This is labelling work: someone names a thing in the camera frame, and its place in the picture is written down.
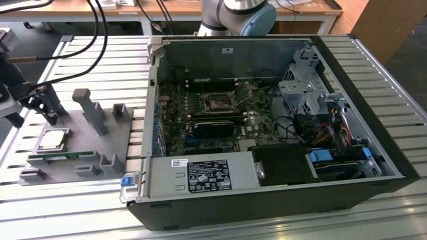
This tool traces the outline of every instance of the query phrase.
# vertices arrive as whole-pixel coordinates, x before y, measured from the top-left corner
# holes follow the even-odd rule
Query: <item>yellow wire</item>
[[[324,136],[314,143],[314,145],[316,145],[318,143],[320,143],[320,142],[323,142],[324,140],[327,140],[330,136],[331,136],[330,133],[328,133],[327,135],[324,135]]]

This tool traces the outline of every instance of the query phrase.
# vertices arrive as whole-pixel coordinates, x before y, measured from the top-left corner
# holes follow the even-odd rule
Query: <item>slotted metal surface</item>
[[[77,51],[91,38],[75,37],[72,42],[61,42],[55,54]],[[20,130],[12,130],[0,150],[0,239],[379,240],[426,237],[426,113],[419,111],[412,99],[406,98],[406,93],[358,41],[347,36],[322,38],[414,164],[422,176],[418,182],[396,192],[374,197],[351,210],[151,232],[119,201],[119,179],[27,187],[16,184],[45,122],[39,114],[24,110],[24,126]],[[68,110],[79,108],[71,98],[75,88],[89,88],[91,98],[100,102],[103,108],[109,108],[113,103],[127,103],[135,109],[127,154],[128,172],[140,165],[149,67],[147,42],[144,36],[112,37],[105,58],[92,73],[55,85]],[[47,81],[85,70],[97,57],[101,44],[99,39],[84,54],[51,61],[40,80]]]

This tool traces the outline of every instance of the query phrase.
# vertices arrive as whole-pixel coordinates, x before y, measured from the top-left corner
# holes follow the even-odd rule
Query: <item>white label sticker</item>
[[[135,11],[120,11],[119,14],[120,15],[137,15],[139,13]]]
[[[223,49],[221,49],[221,53],[223,53],[223,54],[232,54],[233,51],[235,51],[233,48],[223,48]]]
[[[188,159],[172,159],[172,167],[187,167]]]

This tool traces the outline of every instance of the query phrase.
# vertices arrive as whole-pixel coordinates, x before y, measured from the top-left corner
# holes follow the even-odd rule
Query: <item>power supply label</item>
[[[227,160],[188,162],[187,171],[192,194],[232,189]]]

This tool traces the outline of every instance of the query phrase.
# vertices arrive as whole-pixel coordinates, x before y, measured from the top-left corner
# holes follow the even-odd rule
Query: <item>green circuit board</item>
[[[168,95],[160,97],[165,155],[232,153],[247,151],[251,145],[280,143],[270,114],[270,90],[271,86],[258,87],[248,80],[239,81],[236,88],[228,92],[191,93],[181,85],[168,85]],[[244,121],[235,125],[231,136],[196,139],[189,115],[236,112],[244,114]]]

